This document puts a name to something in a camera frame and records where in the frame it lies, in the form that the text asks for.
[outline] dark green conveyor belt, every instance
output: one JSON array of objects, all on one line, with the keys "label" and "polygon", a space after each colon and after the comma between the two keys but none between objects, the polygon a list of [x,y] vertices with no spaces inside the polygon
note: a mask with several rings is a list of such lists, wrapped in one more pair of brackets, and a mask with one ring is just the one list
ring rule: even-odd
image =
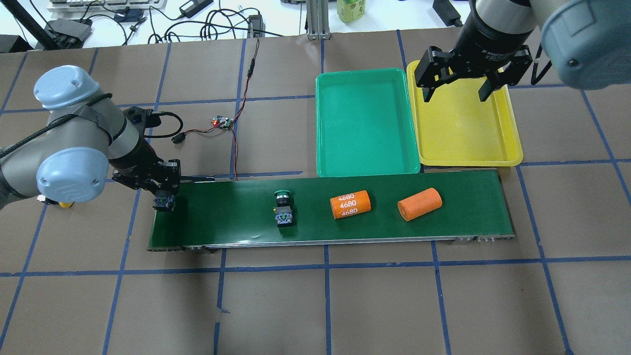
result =
[{"label": "dark green conveyor belt", "polygon": [[[433,187],[438,210],[406,222],[397,202]],[[290,190],[296,225],[279,229],[274,192]],[[372,210],[334,219],[331,197],[367,190]],[[183,184],[171,213],[157,212],[148,249],[510,238],[497,172],[459,171]]]}]

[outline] black pole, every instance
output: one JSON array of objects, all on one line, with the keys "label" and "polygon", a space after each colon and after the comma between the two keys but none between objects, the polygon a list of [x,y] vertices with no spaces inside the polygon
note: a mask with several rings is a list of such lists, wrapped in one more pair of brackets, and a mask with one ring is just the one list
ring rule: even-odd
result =
[{"label": "black pole", "polygon": [[18,3],[18,0],[0,0],[4,7],[42,44],[45,50],[59,49],[55,41]]}]

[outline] green tray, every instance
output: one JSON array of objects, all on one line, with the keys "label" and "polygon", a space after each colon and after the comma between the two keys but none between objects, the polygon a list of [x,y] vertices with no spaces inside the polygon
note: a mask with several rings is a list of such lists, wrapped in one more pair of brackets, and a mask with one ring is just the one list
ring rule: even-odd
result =
[{"label": "green tray", "polygon": [[324,73],[315,80],[317,172],[322,177],[420,170],[405,72]]},{"label": "green tray", "polygon": [[[406,222],[397,202],[429,187],[443,206]],[[278,228],[274,192],[290,190],[296,225]],[[329,199],[360,190],[372,210],[334,219]],[[157,212],[149,250],[510,238],[496,171],[183,184],[171,213]]]}]

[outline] keyboard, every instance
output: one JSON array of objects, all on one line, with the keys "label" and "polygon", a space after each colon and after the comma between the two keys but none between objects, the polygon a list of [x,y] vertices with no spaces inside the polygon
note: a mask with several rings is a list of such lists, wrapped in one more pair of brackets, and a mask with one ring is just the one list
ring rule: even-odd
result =
[{"label": "keyboard", "polygon": [[[92,0],[50,0],[48,11],[52,13],[84,13]],[[99,0],[95,1],[88,10],[88,13],[103,12],[105,5],[112,11],[123,10],[129,6],[130,9],[148,9],[150,6],[162,9],[167,0]]]}]

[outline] yellow tray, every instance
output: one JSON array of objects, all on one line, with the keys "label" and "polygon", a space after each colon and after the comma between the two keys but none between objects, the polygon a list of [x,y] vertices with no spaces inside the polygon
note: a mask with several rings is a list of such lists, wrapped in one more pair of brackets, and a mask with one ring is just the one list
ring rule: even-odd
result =
[{"label": "yellow tray", "polygon": [[436,89],[423,101],[414,70],[408,65],[408,89],[421,163],[434,166],[515,166],[521,150],[515,115],[506,86],[480,102],[478,89],[486,78],[460,79]]}]

